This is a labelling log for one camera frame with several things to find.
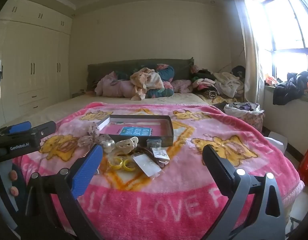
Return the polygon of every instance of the wall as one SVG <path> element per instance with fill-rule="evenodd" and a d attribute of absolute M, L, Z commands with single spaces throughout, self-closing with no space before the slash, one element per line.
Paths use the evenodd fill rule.
<path fill-rule="evenodd" d="M 73 19 L 70 90 L 86 88 L 87 65 L 143 59 L 194 57 L 203 68 L 230 62 L 222 12 L 184 1 L 140 1 L 99 9 Z"/>
<path fill-rule="evenodd" d="M 227 26 L 227 36 L 231 54 L 230 65 L 222 71 L 230 72 L 237 65 L 246 66 L 244 39 L 241 31 L 241 22 L 234 0 L 224 0 L 223 2 L 224 22 Z"/>
<path fill-rule="evenodd" d="M 293 100 L 284 106 L 273 105 L 273 93 L 265 89 L 264 126 L 288 138 L 300 153 L 308 149 L 308 102 Z"/>

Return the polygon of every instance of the headboard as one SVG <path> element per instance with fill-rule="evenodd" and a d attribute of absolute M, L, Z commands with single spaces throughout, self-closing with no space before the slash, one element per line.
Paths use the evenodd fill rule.
<path fill-rule="evenodd" d="M 173 80 L 190 79 L 190 67 L 194 65 L 194 59 L 134 59 L 90 64 L 87 66 L 87 91 L 93 90 L 95 83 L 114 70 L 128 72 L 141 66 L 151 68 L 150 65 L 156 64 L 167 64 L 172 66 L 175 71 Z"/>

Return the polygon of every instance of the window frame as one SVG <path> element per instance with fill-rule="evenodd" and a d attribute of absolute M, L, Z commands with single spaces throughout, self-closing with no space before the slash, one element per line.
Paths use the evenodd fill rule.
<path fill-rule="evenodd" d="M 261 2 L 261 4 L 262 4 L 263 7 L 264 7 L 264 12 L 265 12 L 265 14 L 266 14 L 267 17 L 268 17 L 268 15 L 267 15 L 267 11 L 266 11 L 266 9 L 265 9 L 265 5 L 266 5 L 267 3 L 272 2 L 272 1 L 275 1 L 275 0 L 265 0 L 265 1 Z M 298 20 L 298 18 L 297 18 L 297 15 L 296 15 L 296 13 L 295 13 L 295 10 L 294 10 L 294 8 L 293 8 L 293 6 L 292 6 L 292 3 L 290 2 L 290 0 L 288 0 L 288 2 L 289 2 L 290 6 L 291 6 L 291 8 L 292 8 L 292 10 L 293 10 L 293 12 L 294 12 L 294 16 L 295 16 L 295 19 L 296 19 L 297 24 L 298 24 L 298 28 L 299 28 L 299 31 L 300 31 L 300 34 L 301 34 L 301 37 L 302 37 L 302 41 L 303 41 L 303 46 L 304 46 L 304 48 L 303 48 L 303 49 L 276 49 L 276 43 L 275 43 L 275 40 L 274 40 L 273 30 L 272 30 L 271 26 L 269 25 L 269 28 L 270 28 L 270 31 L 271 31 L 271 39 L 272 39 L 272 47 L 273 47 L 273 49 L 272 49 L 272 50 L 267 50 L 267 49 L 266 49 L 266 50 L 272 54 L 272 59 L 274 59 L 275 53 L 281 53 L 281 52 L 302 53 L 302 54 L 305 54 L 306 57 L 307 57 L 307 55 L 308 55 L 308 48 L 307 48 L 306 45 L 305 45 L 305 39 L 304 39 L 303 32 L 302 32 L 302 29 L 301 29 L 300 24 L 299 24 L 299 20 Z M 277 71 L 276 71 L 277 68 L 276 68 L 276 66 L 275 66 L 274 60 L 272 60 L 272 62 L 273 62 L 273 64 L 272 64 L 272 76 L 275 77 L 275 78 L 277 78 Z"/>

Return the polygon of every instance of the laundry basket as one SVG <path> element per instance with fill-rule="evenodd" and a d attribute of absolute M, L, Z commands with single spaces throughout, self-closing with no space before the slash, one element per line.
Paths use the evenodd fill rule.
<path fill-rule="evenodd" d="M 231 103 L 224 106 L 225 114 L 243 120 L 259 132 L 263 128 L 264 110 L 260 109 L 259 104 L 254 103 Z"/>

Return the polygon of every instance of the curtain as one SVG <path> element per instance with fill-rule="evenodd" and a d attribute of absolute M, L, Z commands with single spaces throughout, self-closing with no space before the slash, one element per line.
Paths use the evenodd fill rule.
<path fill-rule="evenodd" d="M 258 60 L 257 43 L 248 16 L 248 0 L 234 1 L 241 22 L 245 46 L 245 100 L 252 103 L 259 103 L 262 106 L 264 101 L 264 77 L 262 67 Z"/>

